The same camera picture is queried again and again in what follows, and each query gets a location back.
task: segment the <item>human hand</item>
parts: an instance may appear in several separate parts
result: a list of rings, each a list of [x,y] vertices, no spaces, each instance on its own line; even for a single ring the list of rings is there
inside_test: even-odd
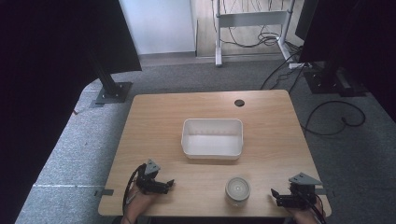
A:
[[[319,210],[323,217],[326,217],[326,213],[323,210],[323,204],[321,203],[319,196],[317,196],[315,207]],[[312,208],[305,210],[299,208],[286,208],[286,210],[291,213],[297,224],[318,224],[317,220],[315,219],[315,212]]]
[[[121,224],[134,224],[137,217],[142,215],[149,206],[154,203],[159,195],[158,193],[149,192],[144,194],[140,191],[138,186],[133,185],[128,193],[128,198],[133,198],[130,203],[126,205]]]

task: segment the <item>black cable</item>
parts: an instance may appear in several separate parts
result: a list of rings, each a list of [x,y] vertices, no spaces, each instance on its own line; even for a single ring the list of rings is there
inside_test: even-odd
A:
[[[271,87],[270,90],[273,90],[273,89],[277,86],[277,84],[279,84],[279,82],[280,82],[281,80],[287,80],[287,79],[289,79],[289,76],[290,76],[292,73],[294,73],[294,71],[297,70],[298,68],[300,68],[301,66],[303,66],[303,65],[300,65],[300,66],[297,66],[297,67],[291,69],[291,71],[289,71],[287,74],[282,74],[282,75],[277,76],[276,84],[275,84],[273,87]]]
[[[265,83],[271,78],[271,76],[273,76],[274,73],[275,73],[277,70],[279,70],[279,69],[283,66],[283,64],[285,64],[285,63],[286,63],[291,57],[293,57],[295,54],[296,54],[296,53],[291,54],[290,57],[289,57],[288,59],[285,60],[285,62],[283,62],[277,69],[275,69],[275,70],[264,80],[264,82],[262,83],[262,86],[260,87],[260,90],[261,90],[261,91],[262,91],[262,88],[264,88]]]
[[[141,168],[140,165],[139,167],[137,167],[136,170],[134,170],[134,172],[131,175],[131,178],[129,178],[128,184],[126,185],[126,189],[124,192],[124,197],[122,199],[122,213],[125,215],[125,205],[126,205],[126,199],[128,198],[128,193],[129,193],[129,188],[131,187],[132,182],[134,182],[134,176],[136,175],[136,172]]]
[[[271,11],[272,0],[268,0],[268,11]]]
[[[226,9],[226,7],[225,7],[224,0],[222,1],[222,4],[223,4],[224,13],[227,13],[227,9]],[[213,5],[213,0],[212,0],[212,17],[213,17],[213,27],[214,27],[214,29],[215,29],[215,32],[217,33],[218,30],[216,29],[216,24],[215,24],[215,9],[214,9],[214,5]],[[273,45],[275,45],[275,44],[277,43],[277,38],[280,37],[280,35],[277,34],[277,33],[272,33],[272,32],[263,32],[264,27],[265,27],[265,26],[262,27],[262,29],[261,29],[261,31],[260,31],[260,33],[259,33],[259,35],[258,35],[259,42],[256,43],[256,44],[253,44],[253,45],[243,45],[243,44],[239,44],[239,43],[235,40],[235,38],[233,37],[233,33],[232,33],[232,31],[231,31],[231,29],[232,29],[231,27],[229,27],[228,29],[229,29],[229,31],[230,31],[230,35],[231,35],[231,38],[233,39],[233,42],[231,42],[231,41],[224,41],[224,40],[222,40],[222,39],[221,39],[220,41],[221,41],[222,43],[225,43],[225,44],[234,44],[234,45],[236,45],[236,46],[238,46],[238,47],[241,47],[241,48],[255,48],[255,47],[257,47],[257,46],[259,46],[259,45],[261,45],[261,44],[264,44],[264,45],[266,45],[266,46],[273,46]]]
[[[289,90],[289,94],[291,93],[291,91],[293,90],[295,85],[297,84],[297,81],[300,78],[300,74],[303,72],[304,68],[305,68],[305,63],[303,64],[303,67],[301,68],[300,72],[298,73],[297,78],[294,80],[293,85],[291,85],[290,90]]]
[[[256,4],[257,4],[257,8],[259,9],[259,11],[262,10],[262,4],[260,3],[259,0],[256,0]]]
[[[303,50],[303,46],[300,46],[300,47],[298,47],[298,46],[296,46],[296,45],[293,45],[293,44],[291,44],[289,41],[287,41],[287,40],[285,40],[285,43],[289,46],[289,48],[290,48],[290,50],[292,50],[292,51],[301,51],[301,50]]]
[[[259,10],[258,10],[259,6],[257,6],[257,8],[255,8],[255,7],[254,7],[254,4],[253,4],[253,0],[250,0],[250,4],[251,4],[251,6],[254,8],[254,10],[255,10],[256,12],[259,12]]]
[[[318,218],[318,221],[319,221],[321,224],[326,224],[326,220],[324,219],[323,214],[321,214],[321,213],[319,212],[319,210],[317,209],[317,207],[316,207],[314,204],[312,204],[311,202],[309,202],[309,200],[306,199],[305,196],[304,196],[299,190],[296,190],[296,192],[297,192],[297,194],[300,196],[300,198],[302,198],[302,199],[311,207],[311,209],[314,211],[316,217]]]
[[[355,109],[357,109],[357,110],[361,113],[361,117],[362,117],[361,122],[356,123],[356,124],[351,124],[351,123],[349,123],[349,122],[347,121],[346,118],[341,117],[341,121],[342,121],[343,124],[344,124],[344,125],[343,125],[343,128],[340,129],[340,130],[338,130],[338,131],[335,132],[335,133],[317,133],[317,132],[315,132],[315,131],[309,130],[309,129],[308,129],[308,124],[309,124],[309,121],[311,120],[312,116],[314,115],[314,113],[315,113],[319,108],[321,108],[322,106],[327,105],[327,104],[344,104],[344,105],[350,105],[350,106],[354,107]],[[338,134],[338,133],[342,132],[346,127],[355,127],[355,128],[356,128],[356,127],[360,127],[365,121],[366,121],[366,115],[365,115],[364,112],[363,112],[360,108],[358,108],[357,106],[355,106],[355,105],[353,105],[353,104],[351,104],[351,103],[345,102],[345,101],[328,101],[328,102],[322,103],[322,104],[318,105],[317,107],[315,107],[315,109],[310,113],[310,115],[309,115],[309,117],[308,117],[308,120],[306,121],[305,126],[303,126],[302,124],[300,124],[300,125],[301,125],[302,128],[304,129],[304,135],[306,135],[306,133],[309,132],[309,133],[313,133],[313,134],[316,134],[316,135],[323,136],[323,135],[335,135],[335,134]]]
[[[320,201],[320,207],[322,209],[322,215],[324,216],[323,201],[320,199],[320,197],[317,194],[315,194],[315,195],[317,196],[317,199],[319,199],[319,201]]]
[[[224,1],[223,1],[223,3],[224,3]],[[233,1],[233,5],[235,5],[235,3],[236,3],[236,0]],[[230,13],[233,11],[233,5],[231,6]]]

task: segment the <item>wood panel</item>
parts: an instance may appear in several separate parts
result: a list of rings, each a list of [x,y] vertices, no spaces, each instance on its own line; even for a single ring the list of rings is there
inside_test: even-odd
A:
[[[237,107],[234,101],[245,105]],[[191,160],[182,150],[185,119],[240,119],[244,147],[236,161]],[[121,214],[121,202],[132,171],[148,159],[161,167],[158,181],[175,179],[170,192],[150,207],[148,216],[284,217],[271,188],[289,194],[289,177],[318,172],[286,91],[228,91],[138,95],[126,121],[106,183],[113,196],[103,196],[99,213]],[[244,177],[251,194],[243,208],[225,201],[225,185]],[[323,197],[327,215],[331,213]]]

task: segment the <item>floor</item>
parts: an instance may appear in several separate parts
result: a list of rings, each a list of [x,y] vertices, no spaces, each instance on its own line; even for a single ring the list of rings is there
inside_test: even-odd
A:
[[[116,81],[134,83],[124,104],[90,108],[102,85],[98,80],[88,85],[76,105],[78,113],[70,115],[17,223],[111,223],[114,217],[100,216],[97,208],[135,95],[257,90],[265,77],[282,63],[283,57],[281,54],[233,56],[225,60],[228,62],[218,69],[210,57],[196,58],[189,53],[146,55],[141,58],[145,72],[113,76]],[[281,81],[277,88],[288,90],[291,82],[298,80],[295,75]],[[267,86],[271,87],[275,79]],[[332,206],[329,223],[394,223],[396,125],[375,98],[370,94],[357,98],[313,95],[303,78],[290,97],[303,124],[315,106],[329,100],[350,102],[366,113],[362,127],[348,127],[335,136],[305,137],[328,190]],[[340,113],[348,122],[361,120],[353,108],[338,105],[321,109],[312,117],[309,127],[321,133],[333,132],[342,124]]]

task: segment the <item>round container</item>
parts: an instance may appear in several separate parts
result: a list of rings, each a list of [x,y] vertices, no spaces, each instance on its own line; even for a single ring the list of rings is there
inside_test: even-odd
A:
[[[246,204],[250,195],[250,185],[242,177],[230,179],[225,186],[227,202],[235,207],[241,207]]]

